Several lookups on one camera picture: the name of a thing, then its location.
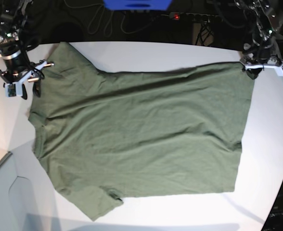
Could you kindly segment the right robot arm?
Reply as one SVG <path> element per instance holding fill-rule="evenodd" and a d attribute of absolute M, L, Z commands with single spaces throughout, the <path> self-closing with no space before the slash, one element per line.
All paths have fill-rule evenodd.
<path fill-rule="evenodd" d="M 27 99 L 25 82 L 33 83 L 33 94 L 41 96 L 42 69 L 54 66 L 54 62 L 30 61 L 27 53 L 41 43 L 40 36 L 28 26 L 27 10 L 31 0 L 3 0 L 0 14 L 0 58 L 6 69 L 0 69 L 6 97 Z"/>

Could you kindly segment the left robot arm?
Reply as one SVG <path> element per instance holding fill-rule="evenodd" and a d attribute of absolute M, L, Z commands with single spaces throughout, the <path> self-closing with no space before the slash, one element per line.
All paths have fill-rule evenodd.
<path fill-rule="evenodd" d="M 283 77 L 283 58 L 276 35 L 283 24 L 283 13 L 277 13 L 269 0 L 236 0 L 248 19 L 248 37 L 244 43 L 240 63 L 242 71 L 252 80 L 265 69 L 273 69 Z"/>

